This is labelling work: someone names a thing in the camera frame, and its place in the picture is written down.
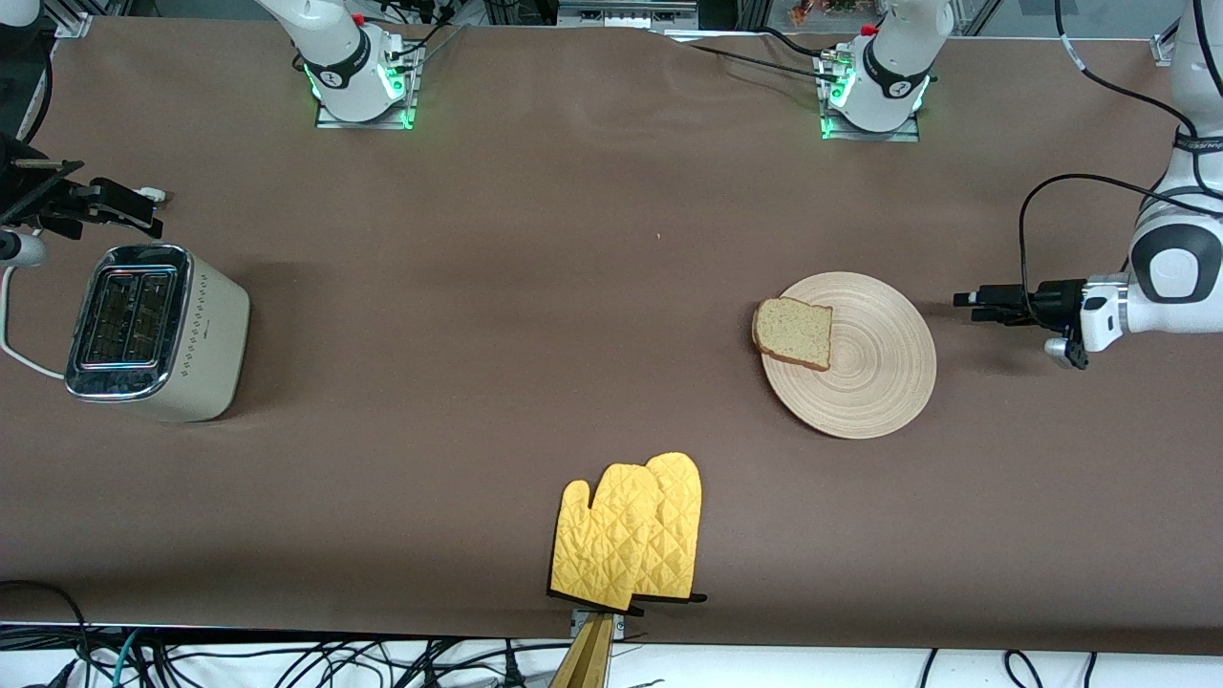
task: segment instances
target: black cable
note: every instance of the black cable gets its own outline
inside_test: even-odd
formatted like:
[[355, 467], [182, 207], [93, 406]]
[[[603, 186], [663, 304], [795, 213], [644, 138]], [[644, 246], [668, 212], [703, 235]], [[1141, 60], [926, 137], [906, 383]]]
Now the black cable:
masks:
[[929, 681], [929, 668], [934, 666], [934, 655], [938, 654], [938, 648], [931, 648], [929, 654], [926, 655], [926, 664], [921, 667], [921, 681], [917, 682], [917, 688], [926, 688], [926, 683]]
[[[88, 646], [87, 654], [82, 648], [82, 637], [77, 629], [65, 629], [59, 627], [5, 627], [0, 626], [0, 642], [5, 649], [11, 650], [39, 650], [39, 649], [60, 649], [67, 645], [76, 651], [77, 657], [87, 664], [87, 672], [98, 671], [104, 678], [105, 683], [110, 684], [115, 665], [106, 664], [105, 661], [94, 657], [92, 654], [98, 650], [106, 650], [114, 655], [120, 651], [122, 645], [122, 639], [126, 638], [126, 633], [117, 634], [114, 629], [100, 629], [97, 627], [87, 628], [83, 637], [84, 645]], [[133, 646], [137, 651], [141, 651], [143, 646], [148, 645], [149, 642], [142, 640], [142, 643]], [[154, 684], [152, 677], [148, 672], [148, 665], [142, 671], [139, 661], [132, 657], [132, 667], [136, 668], [136, 673], [124, 681], [124, 686], [133, 684], [141, 682], [141, 686]]]
[[1130, 183], [1128, 181], [1121, 181], [1119, 178], [1113, 178], [1110, 176], [1104, 176], [1104, 175], [1098, 175], [1098, 174], [1084, 174], [1084, 172], [1059, 174], [1057, 176], [1051, 176], [1049, 178], [1046, 178], [1044, 181], [1037, 183], [1036, 187], [1033, 187], [1031, 191], [1027, 192], [1027, 197], [1024, 198], [1024, 204], [1019, 207], [1019, 277], [1020, 277], [1020, 285], [1022, 286], [1022, 291], [1024, 291], [1024, 306], [1027, 308], [1027, 313], [1032, 317], [1032, 319], [1036, 321], [1036, 324], [1038, 324], [1041, 326], [1044, 326], [1047, 329], [1054, 329], [1055, 330], [1057, 328], [1052, 328], [1052, 326], [1047, 325], [1044, 321], [1041, 320], [1040, 317], [1037, 317], [1036, 310], [1032, 308], [1032, 298], [1029, 295], [1029, 288], [1027, 288], [1027, 237], [1026, 237], [1026, 230], [1025, 230], [1025, 226], [1024, 226], [1024, 221], [1027, 218], [1027, 207], [1032, 203], [1032, 198], [1035, 198], [1036, 194], [1041, 192], [1041, 189], [1043, 189], [1046, 186], [1051, 186], [1051, 185], [1057, 183], [1059, 181], [1066, 181], [1066, 180], [1070, 180], [1070, 178], [1085, 178], [1085, 180], [1088, 180], [1088, 181], [1099, 181], [1099, 182], [1103, 182], [1103, 183], [1110, 183], [1113, 186], [1118, 186], [1120, 188], [1125, 188], [1125, 189], [1132, 191], [1135, 193], [1141, 193], [1141, 194], [1151, 197], [1151, 198], [1157, 198], [1159, 200], [1163, 200], [1164, 203], [1170, 203], [1173, 205], [1177, 205], [1179, 208], [1184, 208], [1186, 210], [1192, 210], [1195, 213], [1202, 213], [1202, 214], [1211, 215], [1211, 216], [1214, 216], [1214, 218], [1223, 216], [1223, 214], [1216, 213], [1213, 210], [1208, 210], [1206, 208], [1200, 208], [1200, 207], [1196, 207], [1196, 205], [1190, 205], [1189, 203], [1185, 203], [1184, 200], [1178, 200], [1177, 198], [1174, 198], [1172, 196], [1166, 196], [1166, 194], [1158, 193], [1156, 191], [1150, 191], [1147, 188], [1142, 188], [1141, 186], [1135, 186], [1135, 185], [1132, 185], [1132, 183]]
[[[50, 75], [51, 72], [48, 71], [46, 72], [48, 90], [50, 90], [51, 86]], [[77, 648], [77, 656], [83, 655], [82, 659], [84, 660], [83, 686], [93, 686], [93, 683], [91, 683], [91, 676], [89, 676], [89, 671], [93, 664], [89, 659], [89, 633], [87, 631], [87, 627], [89, 624], [86, 623], [84, 615], [81, 613], [81, 607], [77, 606], [76, 600], [72, 599], [72, 595], [68, 595], [66, 591], [64, 591], [62, 588], [59, 588], [57, 585], [51, 585], [50, 583], [42, 583], [39, 580], [20, 580], [20, 579], [0, 580], [0, 590], [4, 590], [5, 588], [31, 588], [34, 590], [43, 590], [44, 593], [51, 593], [54, 595], [59, 595], [65, 602], [68, 604], [68, 607], [72, 609], [72, 616], [75, 616], [77, 620], [77, 628], [81, 631], [81, 646]]]
[[51, 72], [51, 45], [55, 44], [55, 38], [49, 39], [50, 43], [45, 40], [39, 40], [39, 48], [43, 49], [43, 99], [38, 104], [38, 114], [34, 115], [34, 121], [31, 122], [29, 130], [26, 131], [26, 136], [21, 138], [22, 143], [29, 143], [38, 134], [38, 130], [43, 128], [43, 120], [46, 119], [46, 111], [51, 109], [51, 84], [53, 84], [53, 72]]
[[514, 655], [514, 643], [509, 638], [505, 639], [505, 681], [501, 682], [501, 686], [504, 688], [527, 687], [527, 679], [519, 670], [519, 659]]
[[[534, 650], [563, 650], [563, 649], [567, 649], [570, 646], [571, 646], [571, 643], [547, 643], [547, 644], [543, 644], [543, 645], [527, 645], [525, 648], [517, 648], [514, 651], [515, 653], [531, 653], [531, 651], [534, 651]], [[434, 678], [433, 681], [424, 682], [423, 684], [421, 684], [421, 688], [437, 688], [438, 687], [438, 682], [442, 681], [443, 678], [445, 678], [446, 675], [449, 675], [450, 672], [453, 672], [453, 671], [462, 671], [465, 668], [473, 668], [475, 665], [477, 665], [477, 664], [479, 664], [479, 662], [482, 662], [482, 661], [484, 661], [487, 659], [498, 657], [498, 656], [501, 656], [504, 654], [505, 654], [505, 650], [495, 650], [495, 651], [492, 651], [492, 653], [484, 653], [483, 655], [477, 655], [477, 656], [471, 657], [468, 660], [464, 660], [464, 661], [461, 661], [461, 662], [459, 662], [456, 665], [450, 666], [445, 671], [439, 672], [437, 678]]]
[[179, 677], [174, 675], [169, 665], [170, 653], [164, 643], [158, 643], [153, 646], [153, 666], [157, 667], [158, 676], [161, 678], [161, 686], [164, 688], [182, 688], [182, 683], [179, 682]]
[[[378, 642], [369, 643], [368, 645], [366, 645], [364, 648], [361, 648], [360, 650], [353, 650], [351, 655], [349, 655], [347, 657], [345, 657], [345, 659], [342, 659], [342, 660], [340, 660], [338, 662], [331, 662], [331, 660], [328, 659], [328, 662], [327, 662], [328, 667], [327, 667], [327, 671], [323, 672], [323, 678], [320, 678], [319, 682], [318, 682], [318, 688], [323, 688], [323, 684], [327, 683], [328, 679], [331, 679], [334, 682], [336, 672], [339, 672], [341, 668], [344, 668], [345, 665], [360, 664], [360, 662], [357, 662], [357, 659], [360, 659], [362, 655], [364, 655], [369, 650], [374, 649], [375, 645], [378, 645]], [[378, 675], [378, 678], [379, 678], [379, 681], [382, 679], [382, 673]]]
[[294, 688], [294, 686], [297, 686], [298, 681], [301, 681], [302, 678], [306, 678], [306, 675], [309, 673], [309, 671], [312, 668], [314, 668], [319, 664], [327, 661], [328, 657], [330, 657], [335, 653], [338, 653], [340, 650], [347, 650], [347, 649], [349, 649], [347, 648], [347, 643], [340, 643], [335, 648], [328, 648], [328, 649], [323, 650], [322, 654], [319, 655], [319, 657], [317, 660], [314, 660], [312, 662], [309, 662], [308, 665], [306, 665], [306, 667], [302, 668], [301, 672], [298, 672], [297, 676], [292, 681], [290, 681], [289, 683], [285, 683], [285, 688]]
[[1082, 688], [1091, 688], [1091, 673], [1096, 671], [1096, 655], [1098, 653], [1091, 653], [1087, 655], [1087, 668], [1082, 672]]
[[435, 33], [438, 33], [439, 31], [442, 31], [442, 27], [444, 27], [444, 26], [446, 26], [446, 22], [438, 22], [438, 23], [433, 24], [433, 28], [429, 29], [429, 33], [426, 34], [424, 38], [422, 38], [421, 40], [418, 40], [411, 48], [405, 48], [405, 49], [400, 50], [399, 53], [391, 53], [390, 54], [390, 59], [391, 60], [397, 60], [397, 59], [402, 57], [404, 55], [411, 55], [412, 53], [419, 50], [421, 48], [424, 48], [424, 44], [428, 43], [429, 39], [433, 38], [433, 35]]
[[438, 666], [435, 662], [439, 657], [442, 657], [444, 653], [445, 650], [438, 651], [437, 654], [430, 654], [426, 651], [424, 665], [422, 667], [422, 673], [426, 683], [428, 683], [429, 681], [437, 681]]
[[203, 686], [201, 686], [201, 684], [196, 683], [194, 681], [192, 681], [192, 678], [190, 676], [187, 676], [186, 673], [183, 673], [182, 671], [180, 671], [172, 664], [166, 665], [166, 667], [170, 670], [170, 673], [177, 675], [179, 678], [181, 678], [181, 679], [186, 681], [187, 683], [190, 683], [192, 686], [192, 688], [204, 688]]
[[[1199, 40], [1203, 43], [1202, 57], [1203, 57], [1203, 61], [1206, 62], [1207, 68], [1211, 71], [1211, 78], [1214, 81], [1216, 88], [1219, 89], [1219, 95], [1223, 97], [1223, 84], [1219, 83], [1218, 67], [1214, 65], [1214, 60], [1211, 56], [1210, 45], [1207, 45], [1205, 43], [1205, 40], [1206, 40], [1206, 38], [1205, 38], [1206, 31], [1202, 27], [1201, 20], [1199, 18], [1199, 17], [1201, 17], [1201, 15], [1199, 13], [1200, 9], [1201, 9], [1201, 0], [1195, 0], [1195, 2], [1194, 2], [1194, 17], [1195, 17], [1195, 23], [1197, 24], [1197, 37], [1199, 37]], [[1161, 110], [1163, 110], [1163, 111], [1168, 112], [1169, 115], [1177, 117], [1180, 121], [1180, 123], [1185, 127], [1185, 131], [1189, 133], [1189, 136], [1191, 136], [1194, 138], [1197, 138], [1197, 127], [1194, 125], [1192, 120], [1190, 120], [1188, 116], [1185, 116], [1185, 114], [1181, 112], [1180, 110], [1173, 108], [1172, 105], [1168, 105], [1167, 103], [1163, 103], [1161, 100], [1156, 100], [1155, 98], [1151, 98], [1148, 95], [1144, 95], [1141, 93], [1135, 93], [1134, 90], [1130, 90], [1128, 88], [1123, 88], [1123, 87], [1117, 86], [1114, 83], [1110, 83], [1110, 82], [1108, 82], [1108, 81], [1106, 81], [1106, 79], [1096, 76], [1091, 70], [1087, 68], [1087, 65], [1085, 65], [1082, 62], [1082, 60], [1079, 57], [1079, 54], [1074, 50], [1074, 48], [1070, 44], [1070, 39], [1066, 37], [1066, 31], [1065, 31], [1065, 26], [1063, 23], [1063, 16], [1062, 16], [1062, 0], [1053, 0], [1053, 17], [1054, 17], [1054, 22], [1055, 22], [1057, 28], [1058, 28], [1058, 38], [1060, 38], [1063, 40], [1063, 44], [1065, 45], [1066, 51], [1070, 53], [1070, 57], [1075, 61], [1075, 66], [1079, 67], [1079, 71], [1082, 72], [1084, 76], [1086, 76], [1091, 81], [1098, 83], [1099, 86], [1103, 86], [1104, 88], [1107, 88], [1109, 90], [1113, 90], [1115, 93], [1120, 93], [1121, 95], [1126, 95], [1126, 97], [1134, 98], [1136, 100], [1140, 100], [1142, 103], [1146, 103], [1148, 105], [1153, 105], [1156, 108], [1159, 108]], [[1207, 186], [1206, 180], [1202, 178], [1201, 159], [1200, 159], [1201, 154], [1202, 154], [1201, 152], [1190, 152], [1190, 155], [1192, 156], [1191, 159], [1192, 159], [1192, 167], [1194, 167], [1194, 181], [1197, 182], [1197, 186], [1207, 196], [1212, 196], [1214, 198], [1223, 199], [1223, 193], [1216, 191], [1211, 186]]]
[[369, 666], [364, 662], [352, 662], [352, 666], [374, 672], [374, 676], [378, 677], [378, 688], [386, 688], [386, 677], [383, 676], [377, 667]]
[[704, 50], [706, 53], [713, 53], [714, 55], [722, 55], [723, 57], [731, 57], [731, 59], [735, 59], [735, 60], [742, 60], [745, 62], [751, 62], [753, 65], [766, 66], [766, 67], [779, 70], [779, 71], [783, 71], [783, 72], [797, 73], [797, 75], [802, 75], [802, 76], [808, 77], [808, 78], [816, 78], [816, 79], [822, 79], [822, 81], [837, 81], [837, 77], [833, 76], [833, 75], [817, 73], [817, 72], [813, 72], [813, 71], [800, 70], [797, 67], [788, 67], [785, 65], [779, 65], [777, 62], [769, 62], [769, 61], [766, 61], [766, 60], [757, 60], [756, 57], [748, 57], [746, 55], [739, 55], [739, 54], [735, 54], [735, 53], [726, 53], [725, 50], [718, 50], [717, 48], [708, 48], [706, 45], [693, 45], [691, 43], [689, 43], [689, 45], [692, 46], [692, 48], [696, 48], [697, 50]]
[[433, 662], [442, 655], [450, 651], [450, 649], [460, 642], [461, 640], [456, 638], [445, 638], [437, 640], [437, 644], [434, 645], [434, 640], [430, 639], [428, 645], [424, 648], [424, 653], [416, 657], [412, 666], [404, 671], [404, 675], [399, 677], [399, 681], [396, 681], [391, 688], [406, 688], [407, 684], [415, 681], [417, 676], [421, 676], [426, 671], [432, 672]]
[[186, 660], [186, 659], [191, 659], [191, 657], [214, 657], [214, 659], [223, 659], [223, 660], [246, 660], [246, 659], [251, 659], [251, 657], [264, 657], [264, 656], [268, 656], [268, 655], [294, 655], [294, 654], [300, 654], [300, 653], [303, 653], [303, 651], [316, 651], [316, 650], [302, 650], [301, 648], [275, 648], [275, 649], [272, 649], [272, 650], [260, 650], [260, 651], [257, 651], [257, 653], [235, 653], [235, 654], [226, 654], [226, 653], [183, 653], [181, 655], [174, 655], [174, 657], [171, 657], [171, 659], [175, 660], [175, 661], [177, 661], [177, 660]]
[[777, 38], [778, 40], [780, 40], [781, 43], [784, 43], [786, 48], [789, 48], [790, 50], [794, 50], [795, 53], [797, 53], [800, 55], [806, 55], [808, 57], [818, 57], [819, 53], [821, 53], [819, 50], [812, 50], [811, 48], [804, 48], [802, 45], [799, 45], [794, 40], [790, 40], [789, 35], [781, 33], [780, 31], [778, 31], [778, 29], [775, 29], [775, 28], [773, 28], [770, 26], [758, 26], [758, 27], [756, 27], [756, 28], [752, 29], [752, 33], [767, 33], [767, 34], [772, 35], [773, 38]]
[[327, 646], [327, 643], [319, 643], [319, 644], [314, 645], [313, 648], [311, 648], [309, 650], [306, 650], [305, 653], [302, 653], [302, 656], [297, 657], [294, 661], [294, 664], [289, 665], [289, 668], [286, 668], [285, 672], [280, 675], [280, 678], [276, 679], [276, 684], [274, 686], [274, 688], [280, 688], [280, 684], [284, 683], [289, 678], [289, 675], [291, 675], [294, 672], [294, 670], [297, 668], [297, 665], [302, 664], [312, 654], [322, 650], [325, 646]]
[[153, 679], [149, 677], [149, 667], [144, 661], [144, 653], [139, 646], [133, 646], [128, 650], [127, 660], [133, 667], [136, 667], [137, 686], [141, 688], [153, 687]]
[[1144, 95], [1141, 93], [1135, 93], [1134, 90], [1130, 90], [1129, 88], [1123, 88], [1120, 86], [1117, 86], [1115, 83], [1110, 83], [1108, 81], [1104, 81], [1103, 78], [1096, 76], [1091, 70], [1088, 70], [1087, 65], [1085, 65], [1082, 62], [1082, 60], [1079, 59], [1079, 55], [1074, 51], [1074, 48], [1070, 45], [1070, 39], [1066, 38], [1066, 29], [1065, 29], [1065, 26], [1063, 24], [1063, 21], [1062, 21], [1062, 0], [1053, 0], [1053, 18], [1057, 22], [1058, 38], [1060, 38], [1063, 40], [1063, 44], [1066, 46], [1068, 51], [1070, 53], [1070, 57], [1075, 61], [1075, 66], [1079, 67], [1079, 71], [1082, 72], [1082, 75], [1085, 77], [1090, 78], [1091, 81], [1098, 83], [1099, 86], [1103, 86], [1104, 88], [1107, 88], [1107, 89], [1109, 89], [1109, 90], [1112, 90], [1114, 93], [1120, 93], [1121, 95], [1128, 95], [1128, 97], [1134, 98], [1136, 100], [1141, 100], [1142, 103], [1146, 103], [1148, 105], [1153, 105], [1156, 108], [1159, 108], [1161, 110], [1163, 110], [1163, 111], [1168, 112], [1169, 115], [1172, 115], [1172, 116], [1177, 117], [1178, 120], [1180, 120], [1180, 123], [1185, 125], [1185, 130], [1189, 131], [1190, 136], [1194, 136], [1194, 137], [1197, 136], [1197, 128], [1194, 126], [1194, 122], [1189, 121], [1189, 117], [1186, 117], [1184, 114], [1181, 114], [1180, 110], [1173, 108], [1172, 105], [1168, 105], [1167, 103], [1156, 100], [1155, 98], [1151, 98], [1150, 95]]
[[1018, 688], [1029, 688], [1029, 686], [1026, 683], [1024, 683], [1022, 681], [1020, 681], [1019, 677], [1015, 676], [1015, 672], [1011, 671], [1011, 668], [1010, 668], [1010, 659], [1011, 657], [1019, 657], [1019, 659], [1024, 660], [1024, 664], [1027, 665], [1027, 671], [1032, 672], [1032, 678], [1036, 679], [1036, 688], [1044, 688], [1044, 683], [1041, 682], [1041, 675], [1036, 673], [1036, 667], [1032, 666], [1032, 660], [1027, 659], [1027, 655], [1025, 655], [1024, 653], [1021, 653], [1019, 650], [1007, 650], [1002, 655], [1002, 666], [1003, 666], [1003, 668], [1007, 670], [1007, 676], [1010, 678], [1011, 683], [1014, 683]]

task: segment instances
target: toaster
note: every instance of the toaster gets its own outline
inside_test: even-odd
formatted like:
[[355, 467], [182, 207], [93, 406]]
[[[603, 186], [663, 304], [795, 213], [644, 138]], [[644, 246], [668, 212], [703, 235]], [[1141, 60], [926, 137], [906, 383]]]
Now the toaster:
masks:
[[64, 382], [159, 422], [214, 419], [234, 401], [249, 315], [246, 290], [186, 248], [111, 248], [89, 279]]

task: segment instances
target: black trim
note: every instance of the black trim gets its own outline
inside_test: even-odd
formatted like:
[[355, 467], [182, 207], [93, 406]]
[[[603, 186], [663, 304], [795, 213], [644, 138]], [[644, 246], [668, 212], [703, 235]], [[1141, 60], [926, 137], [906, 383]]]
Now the black trim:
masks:
[[[1151, 260], [1163, 251], [1183, 248], [1197, 258], [1197, 284], [1189, 296], [1161, 296], [1151, 280]], [[1156, 303], [1196, 303], [1211, 295], [1223, 264], [1223, 243], [1208, 230], [1191, 224], [1167, 224], [1142, 235], [1130, 249], [1139, 285]]]
[[1223, 136], [1189, 136], [1178, 131], [1173, 147], [1195, 155], [1221, 153], [1223, 152]]
[[[1155, 188], [1158, 188], [1161, 183], [1163, 183], [1162, 176], [1159, 177], [1159, 181], [1156, 182]], [[1178, 186], [1175, 188], [1169, 188], [1168, 191], [1161, 191], [1159, 193], [1163, 193], [1169, 198], [1175, 198], [1177, 196], [1190, 196], [1194, 193], [1206, 193], [1206, 192], [1202, 191], [1201, 186]], [[1139, 204], [1139, 213], [1141, 214], [1146, 211], [1147, 208], [1158, 202], [1159, 199], [1156, 198], [1155, 196], [1147, 196], [1146, 198], [1142, 199], [1142, 203]]]
[[[907, 98], [910, 93], [916, 90], [926, 76], [929, 75], [929, 67], [926, 67], [920, 73], [903, 76], [896, 72], [884, 67], [883, 64], [874, 56], [874, 39], [872, 38], [870, 43], [866, 44], [866, 49], [862, 50], [862, 64], [866, 66], [866, 73], [871, 75], [871, 79], [879, 84], [883, 90], [883, 97], [892, 100], [899, 100], [901, 98]], [[900, 88], [900, 93], [894, 92], [894, 88], [900, 84], [909, 84], [906, 88]]]
[[356, 51], [345, 60], [334, 65], [319, 65], [309, 60], [305, 60], [303, 57], [306, 68], [309, 70], [309, 73], [314, 75], [314, 78], [318, 79], [319, 83], [334, 89], [347, 88], [349, 79], [352, 78], [352, 75], [364, 68], [366, 62], [369, 61], [369, 34], [361, 29], [358, 29], [357, 33], [361, 34], [361, 44], [357, 45]]
[[589, 600], [583, 600], [581, 598], [575, 598], [572, 595], [565, 595], [564, 593], [556, 593], [552, 588], [548, 589], [548, 596], [549, 598], [555, 598], [558, 600], [565, 600], [566, 602], [575, 602], [577, 605], [581, 605], [581, 607], [583, 610], [591, 610], [591, 611], [596, 611], [596, 612], [607, 612], [607, 613], [614, 613], [614, 615], [624, 615], [624, 616], [635, 616], [635, 617], [646, 616], [646, 610], [635, 607], [632, 605], [629, 605], [627, 610], [618, 610], [615, 607], [607, 607], [607, 606], [603, 606], [603, 605], [596, 605], [594, 602], [592, 602]]
[[669, 605], [700, 605], [708, 600], [708, 595], [702, 595], [701, 593], [692, 593], [687, 598], [663, 598], [662, 595], [634, 595], [632, 600], [635, 602], [667, 602]]
[[11, 260], [21, 253], [21, 235], [0, 229], [0, 260]]

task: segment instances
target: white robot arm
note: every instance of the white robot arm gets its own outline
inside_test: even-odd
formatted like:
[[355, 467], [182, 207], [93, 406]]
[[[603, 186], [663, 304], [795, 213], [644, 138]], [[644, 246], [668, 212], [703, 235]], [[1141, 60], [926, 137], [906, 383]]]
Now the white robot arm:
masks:
[[929, 67], [954, 27], [951, 0], [892, 0], [876, 34], [837, 46], [852, 55], [851, 71], [829, 105], [863, 131], [895, 130], [920, 106]]
[[285, 27], [319, 101], [362, 122], [405, 98], [404, 39], [353, 18], [341, 0], [256, 0]]
[[43, 13], [43, 0], [0, 0], [0, 24], [29, 26]]
[[1040, 324], [1058, 331], [1046, 342], [1046, 353], [1079, 369], [1086, 368], [1087, 353], [1104, 351], [1125, 332], [1223, 331], [1223, 285], [1218, 284], [1223, 274], [1223, 95], [1199, 39], [1199, 11], [1212, 56], [1223, 55], [1223, 0], [1189, 0], [1177, 32], [1172, 92], [1192, 127], [1178, 130], [1168, 169], [1153, 188], [1175, 202], [1148, 197], [1141, 204], [1128, 269], [1086, 280], [1046, 281], [1027, 295], [1016, 284], [956, 293], [955, 304], [974, 307], [974, 320]]

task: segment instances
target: quilted fabric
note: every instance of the quilted fabric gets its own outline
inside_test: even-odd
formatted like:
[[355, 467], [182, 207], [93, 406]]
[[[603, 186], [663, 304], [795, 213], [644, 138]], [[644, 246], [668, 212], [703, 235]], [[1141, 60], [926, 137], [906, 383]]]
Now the quilted fabric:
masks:
[[687, 600], [696, 572], [696, 535], [701, 524], [701, 474], [687, 455], [659, 455], [646, 464], [662, 499], [636, 593]]
[[565, 486], [552, 554], [554, 593], [627, 611], [643, 571], [662, 501], [658, 479], [645, 467], [612, 464], [594, 502], [591, 486]]

